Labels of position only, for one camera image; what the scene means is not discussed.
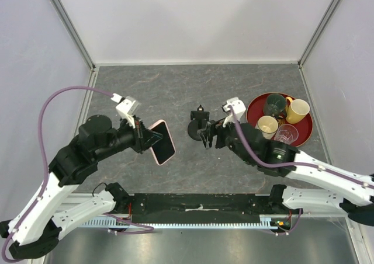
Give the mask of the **black phone stand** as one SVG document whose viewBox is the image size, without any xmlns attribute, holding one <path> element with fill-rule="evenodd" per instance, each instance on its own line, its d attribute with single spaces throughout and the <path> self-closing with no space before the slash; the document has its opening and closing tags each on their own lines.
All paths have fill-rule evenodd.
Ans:
<svg viewBox="0 0 374 264">
<path fill-rule="evenodd" d="M 209 121 L 210 113 L 205 111 L 202 105 L 199 105 L 196 110 L 190 112 L 190 123 L 188 124 L 188 135 L 195 141 L 201 141 L 198 131 L 205 128 Z"/>
</svg>

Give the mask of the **phone with pink case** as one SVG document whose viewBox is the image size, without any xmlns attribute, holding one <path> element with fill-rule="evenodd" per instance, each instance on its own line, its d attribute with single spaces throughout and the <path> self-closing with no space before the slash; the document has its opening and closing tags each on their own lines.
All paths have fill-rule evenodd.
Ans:
<svg viewBox="0 0 374 264">
<path fill-rule="evenodd" d="M 175 155 L 175 146 L 165 120 L 158 120 L 149 127 L 153 132 L 162 135 L 152 147 L 151 152 L 157 165 L 161 166 Z"/>
</svg>

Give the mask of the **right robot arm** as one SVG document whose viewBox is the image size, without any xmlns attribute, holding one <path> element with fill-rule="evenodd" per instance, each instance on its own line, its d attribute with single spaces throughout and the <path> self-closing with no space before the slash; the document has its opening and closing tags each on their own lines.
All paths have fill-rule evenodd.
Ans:
<svg viewBox="0 0 374 264">
<path fill-rule="evenodd" d="M 311 194 L 275 187 L 268 208 L 279 214 L 289 209 L 336 208 L 352 221 L 373 226 L 373 176 L 360 175 L 319 161 L 296 147 L 266 139 L 249 123 L 210 121 L 198 131 L 206 148 L 227 147 L 246 164 L 269 176 L 301 180 L 318 186 Z"/>
</svg>

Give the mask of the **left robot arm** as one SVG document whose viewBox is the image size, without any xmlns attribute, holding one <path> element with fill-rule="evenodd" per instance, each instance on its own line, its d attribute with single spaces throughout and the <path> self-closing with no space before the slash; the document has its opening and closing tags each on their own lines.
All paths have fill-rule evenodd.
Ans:
<svg viewBox="0 0 374 264">
<path fill-rule="evenodd" d="M 56 210 L 84 180 L 98 170 L 98 163 L 131 148 L 143 153 L 162 140 L 162 134 L 144 127 L 136 118 L 134 125 L 122 120 L 118 129 L 103 115 L 90 117 L 79 127 L 78 135 L 59 150 L 48 167 L 49 179 L 42 184 L 28 209 L 13 220 L 1 222 L 2 250 L 10 263 L 37 259 L 52 251 L 60 240 L 84 222 L 106 213 L 123 213 L 131 202 L 118 184 L 108 184 L 100 194 L 69 210 Z"/>
</svg>

